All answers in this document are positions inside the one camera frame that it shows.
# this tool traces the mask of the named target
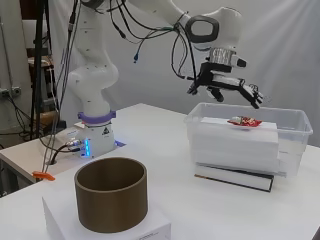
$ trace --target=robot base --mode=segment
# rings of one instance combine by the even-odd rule
[[[86,125],[76,139],[83,141],[80,151],[80,156],[83,158],[99,157],[116,148],[111,122],[100,126]]]

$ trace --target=wall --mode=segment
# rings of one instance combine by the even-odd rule
[[[315,130],[310,143],[320,145],[320,2],[318,0],[175,0],[191,15],[214,11],[221,6],[239,10],[244,17],[243,36],[238,54],[249,62],[246,70],[231,75],[256,84],[266,95],[264,106],[302,109]],[[50,1],[53,53],[59,62],[65,46],[66,27],[72,1]],[[133,14],[150,26],[165,26],[161,21],[138,11]],[[105,41],[112,61],[120,72],[119,81],[106,91],[106,98],[114,109],[139,102],[188,113],[199,102],[214,102],[204,90],[198,96],[186,94],[189,82],[175,77],[170,68],[170,52],[174,34],[147,41],[140,60],[133,64],[137,46],[119,37],[109,16],[101,16],[106,31]],[[122,29],[118,15],[116,22]],[[146,31],[134,27],[135,32]],[[205,56],[198,54],[200,62]],[[74,51],[71,70],[81,64],[81,56]],[[225,103],[248,103],[237,93],[225,93]],[[77,121],[81,110],[79,101],[67,91],[62,116],[69,124]]]
[[[11,69],[13,86],[20,86],[22,95],[17,98],[16,104],[26,113],[30,112],[31,80],[28,69],[27,53],[24,45],[24,36],[21,22],[19,0],[0,0],[0,16],[4,26],[4,37],[8,51],[9,63],[4,53],[4,44],[0,36],[0,86],[10,88],[8,64]],[[0,101],[0,131],[13,132],[18,125],[13,107],[7,101]],[[7,146],[8,137],[1,137],[0,142]]]

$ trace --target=container rim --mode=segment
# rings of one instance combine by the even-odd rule
[[[84,168],[86,168],[86,167],[89,166],[89,165],[95,164],[95,163],[97,163],[97,162],[102,162],[102,161],[106,161],[106,160],[109,160],[109,159],[126,159],[126,160],[129,160],[129,161],[138,163],[138,164],[143,168],[143,175],[142,175],[142,177],[139,179],[139,181],[135,182],[134,184],[132,184],[132,185],[130,185],[130,186],[127,186],[127,187],[125,187],[125,188],[116,189],[116,190],[111,190],[111,191],[93,190],[93,189],[90,189],[90,188],[86,188],[86,187],[84,187],[82,184],[79,183],[79,181],[78,181],[78,175],[79,175],[79,173],[80,173]],[[141,162],[139,162],[139,161],[137,161],[137,160],[134,160],[134,159],[131,159],[131,158],[125,158],[125,157],[110,157],[110,158],[104,158],[104,159],[100,159],[100,160],[97,160],[97,161],[93,161],[93,162],[90,162],[90,163],[84,165],[84,166],[81,167],[81,168],[77,171],[77,173],[75,174],[75,176],[74,176],[74,181],[75,181],[75,184],[76,184],[79,188],[81,188],[81,189],[83,189],[83,190],[85,190],[85,191],[88,191],[88,192],[92,192],[92,193],[116,193],[116,192],[122,192],[122,191],[128,190],[128,189],[130,189],[130,188],[133,188],[133,187],[139,185],[146,177],[147,177],[147,169],[146,169],[146,167],[145,167]]]
[[[189,124],[189,123],[193,123],[193,121],[190,119],[192,118],[192,115],[195,113],[195,111],[197,111],[197,108],[199,108],[201,105],[212,105],[212,106],[225,106],[225,107],[242,107],[242,108],[247,108],[247,109],[251,109],[250,106],[241,106],[241,105],[229,105],[229,104],[216,104],[216,103],[198,103],[197,106],[194,107],[194,109],[185,117],[184,119],[184,123]],[[300,133],[300,134],[306,134],[306,135],[312,135],[313,134],[313,129],[312,126],[310,124],[309,118],[306,115],[306,113],[303,110],[297,110],[297,109],[282,109],[282,108],[266,108],[266,107],[262,107],[260,109],[266,109],[266,110],[284,110],[284,111],[298,111],[301,112],[306,124],[309,126],[310,130],[309,131],[298,131],[298,130],[290,130],[290,129],[268,129],[268,128],[253,128],[253,127],[246,127],[246,126],[236,126],[237,129],[249,129],[249,130],[254,130],[254,131],[272,131],[272,132],[280,132],[280,133]],[[202,124],[207,124],[207,125],[219,125],[217,123],[203,123]],[[227,125],[228,128],[235,128],[234,125]]]

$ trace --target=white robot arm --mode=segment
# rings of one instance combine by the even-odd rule
[[[180,24],[187,37],[199,51],[208,51],[206,62],[202,63],[197,79],[188,93],[197,94],[200,86],[207,90],[218,102],[224,98],[220,89],[239,91],[254,108],[259,108],[263,95],[254,85],[246,86],[243,79],[229,78],[222,73],[230,73],[232,68],[245,68],[245,60],[237,56],[236,46],[242,32],[242,16],[231,8],[191,17],[179,9],[172,0],[129,0],[137,8],[160,17],[171,25]]]
[[[83,103],[83,113],[79,114],[79,118],[86,127],[77,136],[77,139],[84,141],[81,149],[83,157],[100,156],[114,148],[111,119],[115,113],[104,100],[102,91],[118,80],[118,70],[106,52],[104,28],[98,18],[99,12],[119,8],[118,1],[125,6],[125,0],[81,0],[76,47],[86,59],[86,64],[69,73],[68,83]],[[196,94],[200,86],[205,86],[217,101],[222,102],[221,89],[239,91],[253,107],[259,108],[263,96],[256,86],[246,86],[243,79],[223,75],[230,73],[233,67],[246,67],[246,62],[236,55],[236,45],[241,35],[242,17],[239,12],[221,8],[213,13],[191,17],[171,0],[129,2],[164,19],[174,28],[183,29],[190,44],[199,51],[209,53],[199,74],[187,78],[193,81],[188,93]]]

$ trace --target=red object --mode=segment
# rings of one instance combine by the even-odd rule
[[[258,127],[262,121],[250,117],[234,117],[228,123],[236,126]]]
[[[54,181],[56,180],[52,175],[50,175],[49,173],[43,173],[43,172],[33,172],[32,176],[34,178],[40,178],[40,179],[47,179],[49,181]]]

